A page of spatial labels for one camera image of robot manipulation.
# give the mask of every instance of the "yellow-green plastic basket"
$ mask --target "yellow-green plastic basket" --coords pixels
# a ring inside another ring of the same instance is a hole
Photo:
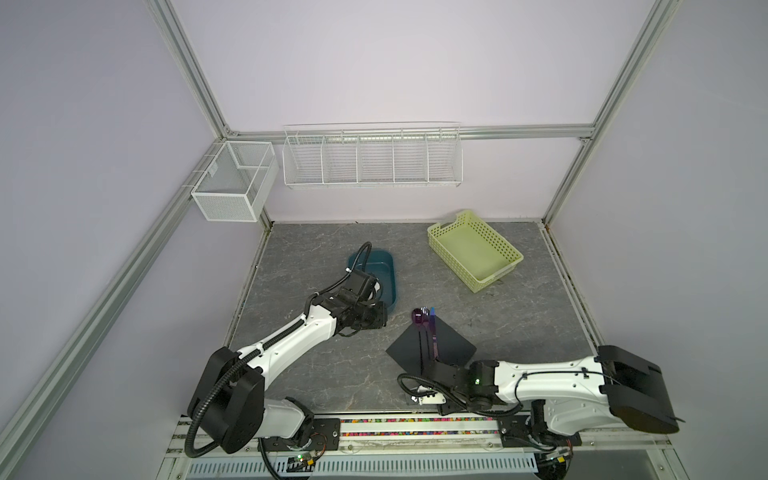
[[[445,226],[435,223],[427,229],[427,237],[429,246],[474,293],[513,271],[523,260],[518,249],[472,210],[459,212],[456,220]]]

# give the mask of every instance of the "gray marble floor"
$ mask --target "gray marble floor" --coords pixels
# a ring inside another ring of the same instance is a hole
[[[269,387],[315,412],[413,410],[386,348],[417,306],[437,314],[477,346],[475,359],[557,362],[590,354],[538,226],[493,223],[525,257],[515,270],[472,293],[427,244],[425,223],[277,224],[237,326],[232,348],[256,342],[301,313],[313,291],[336,281],[361,243],[388,250],[398,300],[381,330],[333,337],[310,350]]]

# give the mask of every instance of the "black cable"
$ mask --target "black cable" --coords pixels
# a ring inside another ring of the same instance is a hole
[[[614,383],[618,383],[619,385],[621,385],[621,384],[618,382],[618,380],[616,380],[614,377],[612,377],[612,376],[610,376],[610,375],[606,375],[606,374],[604,374],[604,373],[602,373],[602,372],[592,372],[591,370],[581,370],[581,371],[579,371],[579,372],[576,372],[576,371],[574,371],[574,370],[547,370],[547,371],[544,371],[544,372],[523,372],[523,373],[520,375],[520,378],[518,379],[518,381],[517,381],[517,382],[515,382],[515,391],[514,391],[514,394],[515,394],[515,401],[517,401],[518,405],[520,405],[520,406],[522,407],[522,402],[521,402],[521,401],[520,401],[520,399],[518,398],[518,386],[520,385],[520,381],[521,381],[521,380],[523,380],[523,379],[527,379],[527,378],[528,378],[529,376],[531,376],[531,375],[541,375],[542,373],[576,373],[577,375],[582,375],[582,374],[585,374],[585,373],[589,373],[589,374],[591,374],[591,375],[600,375],[600,376],[603,376],[603,377],[605,377],[605,378],[607,378],[607,379],[611,380],[612,382],[614,382]]]
[[[312,438],[315,435],[323,437],[323,450],[317,455],[317,457],[312,458],[312,460],[317,462],[318,460],[320,460],[320,457],[322,457],[323,454],[326,452],[326,448],[328,447],[328,437],[326,437],[324,433],[314,432],[313,434],[310,435],[310,438]]]
[[[568,451],[564,453],[563,455],[558,454],[558,456],[555,456],[554,458],[550,458],[549,460],[545,460],[543,462],[536,461],[536,466],[539,468],[539,472],[542,472],[542,469],[546,470],[547,467],[552,467],[554,469],[557,469],[559,465],[563,465],[565,467],[565,472],[568,472],[568,469],[571,467],[571,461],[573,461],[574,458],[574,447],[571,444],[570,439],[566,439],[566,442],[568,442]],[[557,478],[563,478],[564,474],[557,475]]]
[[[379,289],[376,291],[376,295],[374,295],[372,299],[363,300],[362,302],[358,302],[358,304],[363,306],[374,306],[379,302],[379,300],[382,299],[384,296],[384,287],[382,287],[382,284],[378,281],[378,279],[376,280],[376,283],[379,285]]]
[[[427,379],[421,376],[417,375],[411,375],[409,373],[401,373],[397,376],[397,383],[400,385],[400,388],[408,393],[410,396],[425,396],[429,395],[429,392],[417,392],[416,390],[409,389],[406,384],[403,382],[403,380],[415,380],[416,382],[419,382],[419,384],[424,385],[426,387],[429,387],[432,390],[435,390],[436,392],[439,392],[443,394],[444,397],[446,397],[448,400],[451,400],[454,403],[457,403],[464,407],[464,410],[470,413],[475,413],[477,415],[484,415],[492,419],[500,419],[503,417],[508,417],[511,415],[514,415],[515,413],[519,412],[521,410],[520,405],[516,405],[512,407],[509,410],[471,410],[467,407],[467,402],[460,399],[454,392],[451,392],[450,389],[445,387],[443,384],[435,382],[434,380]]]
[[[521,439],[521,438],[519,438],[519,437],[515,437],[515,441],[516,441],[516,442],[522,442],[522,443],[525,443],[527,446],[531,447],[532,449],[537,449],[539,452],[544,452],[544,453],[550,453],[550,452],[554,452],[555,450],[557,450],[557,449],[559,449],[559,448],[560,448],[560,447],[558,447],[558,446],[553,446],[553,447],[551,447],[551,448],[549,448],[549,449],[545,449],[544,447],[542,447],[542,446],[540,446],[540,445],[536,445],[536,444],[535,444],[535,443],[533,443],[533,442],[529,442],[528,440],[526,440],[526,439]]]
[[[266,446],[264,446],[264,439],[259,438],[259,450],[261,451],[261,459],[264,462],[264,466],[266,467],[266,470],[272,475],[272,478],[275,480],[284,480],[283,477],[277,474],[277,471],[272,466],[272,463],[270,463],[270,460],[266,456]]]
[[[355,255],[355,261],[352,264],[353,269],[355,265],[357,264],[357,260],[360,258],[360,255],[364,250],[366,250],[366,257],[362,262],[362,269],[365,271],[366,264],[368,263],[368,256],[370,255],[372,245],[370,242],[365,242],[363,245],[360,246],[360,248],[357,250],[357,254]],[[306,303],[304,305],[304,316],[305,318],[309,315],[309,307],[312,305],[312,300],[314,300],[317,296],[322,295],[324,293],[329,292],[330,290],[333,290],[334,288],[337,288],[339,285],[344,283],[346,279],[349,278],[351,271],[347,272],[346,275],[336,283],[334,283],[332,286],[329,286],[323,290],[320,290],[319,292],[315,292],[312,295],[307,298]],[[267,340],[263,345],[263,351],[267,351],[272,345],[279,342],[292,332],[294,332],[296,329],[301,327],[304,324],[304,319],[300,319],[296,321],[293,325],[289,326],[284,331],[278,333],[273,338]],[[187,431],[187,437],[184,440],[184,453],[187,454],[190,458],[197,458],[202,455],[205,455],[206,453],[210,452],[211,450],[215,449],[219,444],[214,440],[211,443],[205,445],[204,447],[200,449],[196,449],[194,447],[194,441],[197,437],[197,430],[200,428],[200,424],[203,422],[203,417],[205,416],[205,413],[208,411],[210,404],[212,401],[216,398],[217,395],[221,392],[221,390],[224,388],[225,385],[229,383],[229,381],[251,360],[256,358],[258,355],[262,353],[261,350],[255,349],[251,353],[245,355],[242,359],[237,360],[234,365],[230,369],[228,369],[214,384],[214,386],[210,389],[208,392],[208,395],[205,397],[205,399],[200,402],[200,405],[195,409],[194,414],[192,415],[192,422],[190,423],[190,428]],[[262,449],[262,455],[264,456],[265,463],[267,465],[270,465],[269,462],[266,461],[266,454],[263,452]],[[270,474],[272,474],[273,478],[276,480],[280,480],[280,477],[277,476],[277,473],[271,469],[271,465],[267,468],[270,470]]]
[[[234,377],[235,374],[240,371],[240,369],[242,369],[248,362],[256,358],[259,354],[261,354],[261,351],[259,349],[255,349],[248,355],[245,355],[242,359],[237,360],[235,364],[232,365],[232,368],[227,370],[227,372],[224,373],[221,378],[219,378],[219,380],[214,384],[213,388],[211,388],[208,392],[205,400],[200,402],[200,405],[195,409],[192,415],[190,428],[187,431],[187,437],[184,440],[184,453],[186,453],[189,458],[200,457],[219,446],[219,444],[214,440],[201,449],[194,448],[194,440],[195,437],[197,437],[197,430],[200,428],[200,424],[203,422],[205,412],[208,411],[210,404],[216,398],[219,392],[221,392],[221,389],[223,389],[224,386],[229,383],[232,377]]]
[[[370,242],[365,242],[363,245],[360,246],[359,249],[357,249],[357,254],[355,255],[355,259],[352,263],[352,268],[349,269],[347,273],[344,274],[343,277],[338,279],[336,282],[333,283],[333,285],[327,286],[324,289],[321,289],[320,291],[317,291],[313,293],[312,295],[308,296],[306,299],[306,302],[304,303],[304,317],[307,318],[310,316],[310,307],[312,306],[312,301],[317,298],[320,295],[323,295],[324,293],[328,293],[331,290],[334,290],[335,288],[339,287],[342,283],[346,282],[346,280],[349,278],[349,275],[352,273],[352,270],[355,269],[355,265],[357,265],[357,260],[359,260],[360,255],[362,255],[362,252],[366,250],[366,257],[362,261],[362,271],[366,271],[366,265],[368,265],[368,255],[371,252],[372,245]]]

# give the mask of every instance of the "aluminum frame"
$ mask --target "aluminum frame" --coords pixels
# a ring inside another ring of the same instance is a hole
[[[240,295],[237,296],[237,308],[235,309],[235,314],[232,317],[232,321],[230,322],[230,327],[227,330],[227,336],[224,338],[224,346],[227,348],[232,345],[232,340],[235,337],[237,326],[240,324],[240,319],[243,317],[243,310],[245,309],[245,302],[248,300],[248,293],[250,293],[250,288],[253,286],[253,279],[256,278],[256,274],[259,271],[259,264],[261,263],[261,259],[264,256],[266,244],[270,239],[270,234],[272,233],[273,222],[266,215],[265,210],[262,210],[262,214],[259,218],[263,227],[263,234],[261,236],[259,246],[256,250],[256,256],[253,258],[253,263],[250,266],[248,277],[245,279],[243,288],[240,290]]]
[[[344,130],[349,136],[376,136],[377,134],[423,133],[435,128],[407,128],[387,130],[381,128]],[[337,135],[338,130],[308,129],[301,130],[303,136],[325,137]],[[461,140],[503,140],[506,138],[589,138],[594,133],[592,124],[549,124],[549,125],[496,125],[493,127],[462,126],[458,137]],[[227,140],[271,141],[273,144],[285,144],[285,131],[233,132]]]
[[[430,422],[438,416],[435,412],[343,412],[321,413],[317,418],[341,418],[339,430],[339,449],[326,452],[327,458],[355,458],[359,455],[397,454],[407,455],[418,460],[428,454],[476,454],[486,453],[522,453],[535,452],[530,448],[504,448],[498,436],[498,424],[495,420],[474,414],[455,414],[454,417],[472,417],[475,421],[463,422],[459,419],[455,425],[445,421]],[[379,422],[349,422],[355,419],[379,419]],[[386,420],[399,419],[399,422]],[[409,422],[407,419],[425,419],[427,421]],[[181,418],[174,435],[167,447],[161,463],[157,480],[180,480],[187,477],[190,467],[195,462],[184,455],[184,440],[190,420]],[[408,435],[376,435],[379,432],[410,432]],[[689,480],[680,463],[674,447],[666,435],[637,432],[631,429],[588,429],[581,432],[582,446],[575,447],[578,452],[643,450],[648,454],[655,473],[660,480]],[[205,432],[198,432],[197,441],[203,445],[210,441]],[[252,439],[240,451],[231,455],[220,448],[206,456],[209,460],[227,457],[235,462],[247,462],[260,458],[257,441]]]
[[[624,66],[621,67],[619,75],[614,82],[614,86],[611,88],[602,108],[594,119],[594,131],[591,137],[582,139],[581,148],[578,153],[576,153],[576,158],[568,168],[568,172],[560,183],[557,192],[554,194],[554,198],[552,198],[549,208],[547,208],[547,213],[542,219],[545,224],[549,225],[552,223],[555,216],[562,208],[566,198],[568,198],[568,194],[576,184],[579,174],[583,171],[584,166],[591,158],[595,148],[610,127],[611,121],[615,118],[621,103],[627,97],[627,93],[631,89],[632,84],[645,66],[651,53],[653,53],[658,39],[670,24],[670,20],[677,12],[682,1],[683,0],[656,0],[656,3],[654,3],[648,18],[643,24],[640,34],[637,36],[637,40],[635,40],[635,43],[632,46],[629,58],[625,61]]]
[[[179,69],[190,85],[190,89],[208,120],[211,130],[220,139],[214,141],[211,149],[214,148],[214,145],[220,144],[221,140],[229,138],[233,140],[253,139],[272,141],[274,144],[283,143],[285,138],[283,132],[238,133],[229,128],[195,58],[190,43],[180,26],[174,8],[168,0],[145,0],[145,2],[154,16]],[[650,57],[658,38],[668,26],[670,19],[677,11],[681,2],[682,0],[656,1],[641,33],[635,41],[629,58],[621,69],[611,92],[593,124],[464,127],[462,129],[462,140],[546,137],[582,138],[584,143],[545,214],[543,219],[545,225],[549,224],[561,209],[569,191],[578,179],[578,175],[583,170],[589,157],[593,154],[599,140],[604,136],[604,132],[614,118],[630,86],[644,66],[644,63]],[[59,353],[56,360],[51,364],[48,371],[43,375],[40,382],[32,390],[2,433],[0,433],[0,480],[10,478],[20,466],[24,457],[34,445],[35,440],[40,436],[63,398],[67,395],[75,380],[101,344],[102,339],[114,324],[123,307],[131,298],[139,282],[144,278],[157,255],[176,230],[192,202],[190,193],[193,185],[200,179],[200,175],[205,171],[213,158],[211,149],[203,156],[197,167],[187,178],[187,181],[184,182],[184,185],[174,195],[173,200],[168,204],[160,218],[144,235],[144,238],[131,254],[128,261],[119,270],[107,290],[83,319],[81,325],[74,332],[74,335]],[[266,211],[262,212],[260,220],[265,226],[265,236],[267,236],[271,230],[272,222]],[[262,248],[265,244],[266,239],[262,242]],[[237,324],[239,312],[240,309],[238,309],[238,313],[236,313],[233,319],[233,325]],[[175,465],[175,462],[170,464],[164,462],[161,470],[164,472],[170,470],[173,475],[177,471],[177,465]]]
[[[571,301],[571,305],[574,308],[574,312],[576,312],[576,317],[581,325],[581,329],[584,331],[584,337],[586,337],[589,342],[589,347],[592,350],[593,355],[597,355],[598,347],[604,345],[605,340],[600,334],[600,330],[587,308],[587,303],[584,301],[584,297],[576,288],[573,276],[563,261],[560,248],[558,247],[557,241],[554,239],[554,235],[549,230],[549,226],[544,225],[542,222],[538,222],[538,227],[541,231],[541,237],[547,244],[547,250],[554,263],[554,268],[558,271],[558,275],[560,275],[560,280],[565,287],[565,292],[568,294],[568,299]]]
[[[192,204],[192,187],[221,146],[214,141],[0,433],[0,480],[16,472]]]

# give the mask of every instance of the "mesh basket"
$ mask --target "mesh basket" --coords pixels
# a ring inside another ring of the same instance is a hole
[[[417,133],[286,136],[285,183],[291,188],[459,185],[458,129]]]
[[[257,222],[278,170],[270,142],[226,141],[192,197],[208,220]]]
[[[435,223],[427,229],[427,237],[429,246],[474,293],[523,260],[522,253],[471,210],[458,213],[445,226]]]

